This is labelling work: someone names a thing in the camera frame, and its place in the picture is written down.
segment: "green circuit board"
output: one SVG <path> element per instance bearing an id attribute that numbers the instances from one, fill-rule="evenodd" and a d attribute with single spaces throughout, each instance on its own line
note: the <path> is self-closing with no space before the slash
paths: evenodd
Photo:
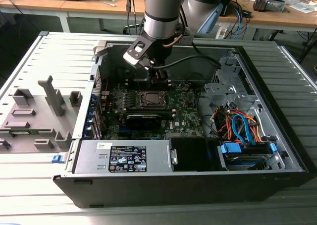
<path id="1" fill-rule="evenodd" d="M 152 114 L 162 115 L 163 120 L 158 130 L 140 130 L 133 132 L 124 131 L 124 123 L 121 119 L 125 117 L 123 111 L 125 106 L 122 103 L 126 95 L 133 93 L 132 109 L 141 109 L 141 95 L 139 91 L 129 91 L 127 89 L 116 88 L 110 92 L 111 110 L 106 110 L 106 131 L 104 139 L 108 140 L 127 140 L 127 139 L 168 139 L 169 137 L 196 137 L 203 136 L 203 129 L 195 107 L 195 90 L 186 83 L 173 84 L 168 91 L 162 91 L 160 95 L 165 95 L 165 108 L 170 109 L 166 112 L 151 111 Z M 165 115 L 174 114 L 174 118 L 164 119 Z"/>

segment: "warning label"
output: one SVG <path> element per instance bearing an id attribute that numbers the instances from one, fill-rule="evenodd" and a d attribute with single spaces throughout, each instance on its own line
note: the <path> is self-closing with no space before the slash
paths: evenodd
<path id="1" fill-rule="evenodd" d="M 112 146 L 110 150 L 109 171 L 146 172 L 146 146 Z"/>

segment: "blue cable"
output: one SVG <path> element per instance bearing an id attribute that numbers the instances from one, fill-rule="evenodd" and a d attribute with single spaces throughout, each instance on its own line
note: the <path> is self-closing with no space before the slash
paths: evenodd
<path id="1" fill-rule="evenodd" d="M 233 39 L 236 39 L 236 37 L 238 36 L 239 32 L 240 32 L 240 27 L 241 27 L 241 22 L 242 22 L 242 18 L 241 15 L 239 13 L 239 11 L 237 10 L 237 8 L 233 7 L 232 8 L 237 12 L 238 16 L 239 16 L 239 26 L 238 26 L 238 30 L 236 32 L 236 35 L 234 35 Z"/>
<path id="2" fill-rule="evenodd" d="M 251 143 L 251 145 L 255 145 L 255 141 L 253 140 L 252 134 L 249 131 L 249 126 L 248 126 L 248 121 L 247 119 L 241 115 L 241 114 L 236 114 L 233 118 L 232 118 L 232 131 L 233 133 L 241 140 L 242 143 L 244 143 L 244 139 L 239 135 L 239 133 L 237 132 L 236 129 L 236 119 L 237 117 L 242 118 L 242 121 L 244 123 L 244 127 L 245 127 L 245 131 L 246 131 L 246 135 L 247 135 L 247 139 L 248 141 Z"/>

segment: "wooden desk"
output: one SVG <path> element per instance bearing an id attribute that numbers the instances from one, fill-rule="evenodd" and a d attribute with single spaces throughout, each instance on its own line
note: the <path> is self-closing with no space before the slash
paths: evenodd
<path id="1" fill-rule="evenodd" d="M 252 12 L 252 17 L 250 19 L 251 24 L 271 25 L 273 29 L 276 26 L 290 26 L 290 27 L 301 27 L 301 28 L 316 28 L 317 26 L 317 13 L 302 13 L 296 9 L 286 6 L 284 12 L 258 12 L 253 10 L 253 1 L 247 2 L 243 0 L 238 0 L 238 3 L 243 6 L 244 10 Z M 230 14 L 227 17 L 220 17 L 220 21 L 236 21 L 237 17 L 234 14 Z"/>
<path id="2" fill-rule="evenodd" d="M 68 17 L 85 17 L 98 19 L 126 19 L 126 0 L 115 0 L 116 7 L 112 7 L 98 0 L 12 0 L 25 14 L 53 15 L 60 18 L 64 32 L 70 32 Z M 238 0 L 243 9 L 252 12 L 248 28 L 280 29 L 292 31 L 314 31 L 317 26 L 317 13 L 301 13 L 287 6 L 283 13 L 253 11 L 253 2 Z M 144 13 L 144 0 L 135 0 L 137 20 L 141 20 Z M 9 0 L 0 0 L 2 12 L 19 13 Z M 218 19 L 222 28 L 232 26 L 237 21 L 234 13 Z"/>
<path id="3" fill-rule="evenodd" d="M 60 11 L 64 0 L 12 0 L 19 9 Z M 9 0 L 0 0 L 1 8 L 15 8 Z"/>
<path id="4" fill-rule="evenodd" d="M 69 12 L 84 12 L 84 13 L 103 13 L 103 14 L 122 14 L 127 15 L 126 4 L 127 0 L 115 0 L 115 2 L 107 1 L 115 4 L 112 7 L 98 0 L 80 0 L 80 1 L 65 1 L 62 6 L 62 11 Z M 134 0 L 136 15 L 144 15 L 144 0 Z"/>

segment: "workbench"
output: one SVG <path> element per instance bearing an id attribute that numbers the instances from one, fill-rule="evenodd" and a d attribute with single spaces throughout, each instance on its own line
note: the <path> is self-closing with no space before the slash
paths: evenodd
<path id="1" fill-rule="evenodd" d="M 38 36 L 0 90 L 0 123 L 10 110 L 14 88 L 43 89 L 37 82 L 51 74 L 62 95 L 81 91 L 95 63 L 99 40 L 135 41 L 133 36 L 48 33 Z M 195 39 L 197 46 L 243 46 L 291 126 L 317 164 L 317 86 L 288 51 L 274 42 Z M 0 154 L 0 221 L 16 224 L 304 224 L 316 223 L 317 180 L 280 191 L 261 203 L 80 209 L 53 183 L 65 164 L 54 153 Z"/>
<path id="2" fill-rule="evenodd" d="M 103 19 L 126 20 L 126 0 L 116 0 L 116 7 L 104 4 L 98 0 L 12 0 L 13 3 L 25 14 L 51 15 L 60 19 L 64 32 L 70 32 L 67 18 L 83 17 L 98 18 L 101 29 Z M 317 18 L 314 12 L 305 14 L 287 6 L 284 12 L 256 12 L 253 11 L 252 1 L 238 0 L 243 9 L 251 11 L 252 17 L 248 23 L 248 31 L 251 31 L 248 39 L 252 39 L 255 29 L 274 29 L 290 31 L 312 32 L 317 26 Z M 135 0 L 137 21 L 143 18 L 144 0 Z M 6 13 L 20 13 L 9 0 L 0 0 L 0 10 Z M 237 21 L 233 12 L 225 17 L 219 17 L 217 25 L 221 28 L 230 28 Z"/>

